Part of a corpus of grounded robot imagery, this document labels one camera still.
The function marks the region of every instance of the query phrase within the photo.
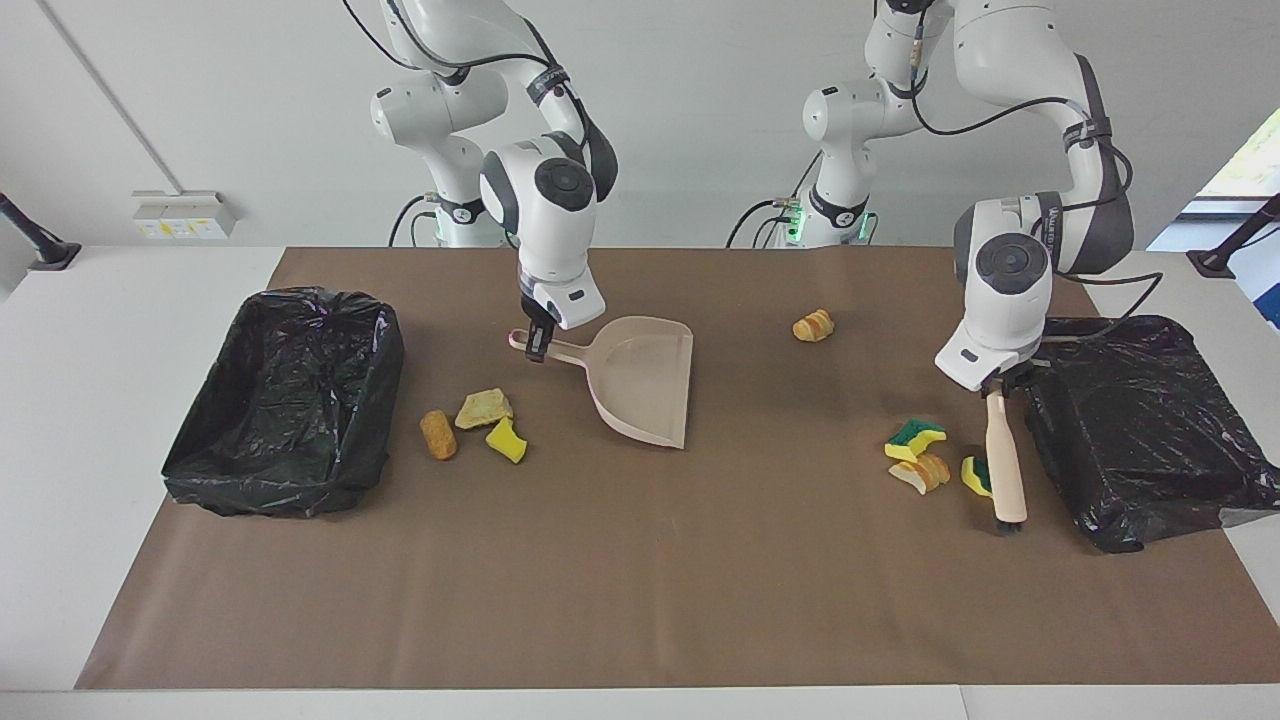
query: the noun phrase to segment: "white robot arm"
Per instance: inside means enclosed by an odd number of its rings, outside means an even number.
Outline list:
[[[617,179],[617,156],[538,29],[502,0],[381,0],[399,64],[424,70],[380,91],[374,123],[416,150],[435,179],[448,247],[520,240],[526,356],[541,361],[552,333],[604,313],[586,264],[595,206]],[[457,133],[507,110],[524,87],[550,132],[484,154]]]
[[[849,241],[876,170],[865,143],[925,127],[915,100],[952,20],[961,87],[1009,108],[1006,113],[1032,109],[1052,120],[1062,132],[1074,181],[1062,193],[978,202],[956,224],[965,318],[936,364],[978,391],[1039,347],[1055,270],[1101,273],[1133,247],[1116,165],[1123,155],[1111,143],[1097,79],[1060,37],[1052,10],[1018,0],[882,0],[867,41],[872,78],[817,91],[805,105],[805,128],[820,143],[823,164],[782,242],[815,247]],[[959,135],[977,127],[929,129]]]

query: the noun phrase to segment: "food scrap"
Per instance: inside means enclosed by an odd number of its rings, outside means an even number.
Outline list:
[[[938,457],[925,452],[918,462],[899,462],[890,468],[890,474],[910,484],[920,495],[928,495],[951,482],[951,468]]]
[[[493,388],[468,395],[453,424],[461,430],[470,430],[492,425],[503,418],[515,416],[516,414],[511,411],[511,402],[502,393],[502,388]]]
[[[831,319],[831,313],[818,309],[809,313],[800,322],[791,325],[791,334],[800,342],[822,342],[836,332],[836,322]]]
[[[426,439],[426,450],[436,460],[448,460],[458,452],[458,438],[453,437],[449,418],[440,410],[431,410],[417,424]]]

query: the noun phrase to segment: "dustpan handle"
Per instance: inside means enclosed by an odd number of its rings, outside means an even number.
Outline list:
[[[511,333],[507,334],[507,343],[516,350],[524,351],[525,346],[529,345],[529,331],[511,331]],[[586,348],[577,345],[570,345],[567,342],[553,340],[550,345],[547,346],[547,356],[559,360],[561,363],[586,368]]]

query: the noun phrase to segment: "sponge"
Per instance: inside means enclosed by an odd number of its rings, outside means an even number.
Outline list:
[[[991,471],[980,457],[965,457],[960,464],[960,479],[965,487],[982,497],[991,497]]]
[[[498,452],[507,456],[515,464],[520,464],[525,459],[525,451],[529,450],[529,443],[520,439],[516,434],[516,428],[511,423],[511,418],[503,418],[498,420],[498,425],[489,433],[484,441],[489,447],[497,450]]]
[[[919,462],[920,455],[934,442],[947,439],[947,430],[941,425],[923,420],[908,420],[896,436],[884,445],[884,455],[904,462]]]

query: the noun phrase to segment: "sponge with green scrubber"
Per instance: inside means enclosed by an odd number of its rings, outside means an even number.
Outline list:
[[[911,419],[884,443],[884,455],[904,462],[919,462],[920,455],[924,455],[931,445],[945,439],[947,430],[941,425]]]
[[[960,464],[960,479],[973,492],[991,497],[991,471],[982,457],[965,457]]]

